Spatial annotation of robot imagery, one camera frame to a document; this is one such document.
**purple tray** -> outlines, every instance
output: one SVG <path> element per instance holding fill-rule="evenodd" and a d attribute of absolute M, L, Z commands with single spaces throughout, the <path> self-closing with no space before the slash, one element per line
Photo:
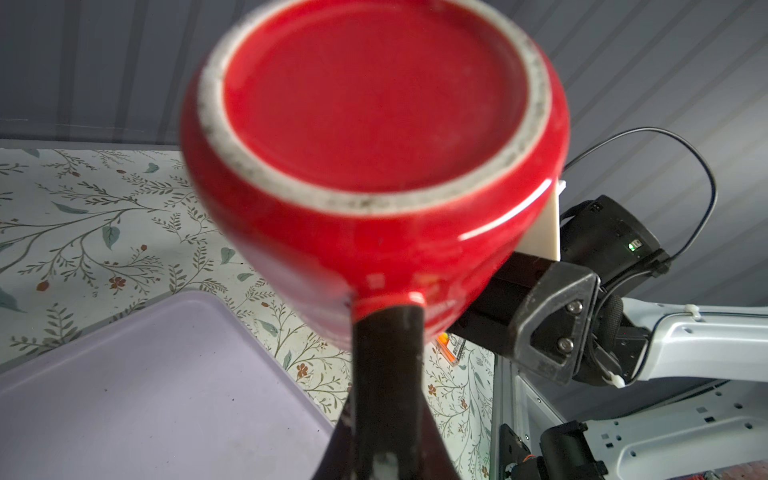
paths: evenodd
<path fill-rule="evenodd" d="M 208 293 L 172 296 L 0 375 L 4 480 L 304 480 L 332 430 Z"/>

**pot handle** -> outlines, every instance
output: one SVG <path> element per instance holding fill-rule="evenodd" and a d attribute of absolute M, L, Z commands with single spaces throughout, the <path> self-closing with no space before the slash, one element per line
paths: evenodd
<path fill-rule="evenodd" d="M 458 480 L 421 391 L 424 310 L 376 311 L 352 338 L 352 392 L 313 480 Z"/>

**table surface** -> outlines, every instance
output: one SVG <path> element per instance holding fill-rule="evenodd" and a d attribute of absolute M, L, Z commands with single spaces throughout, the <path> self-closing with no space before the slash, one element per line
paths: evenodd
<path fill-rule="evenodd" d="M 349 353 L 312 332 L 198 203 L 175 151 L 0 150 L 0 372 L 181 290 L 223 299 L 336 421 Z M 450 366 L 425 348 L 423 388 L 463 478 L 488 477 L 493 354 Z"/>

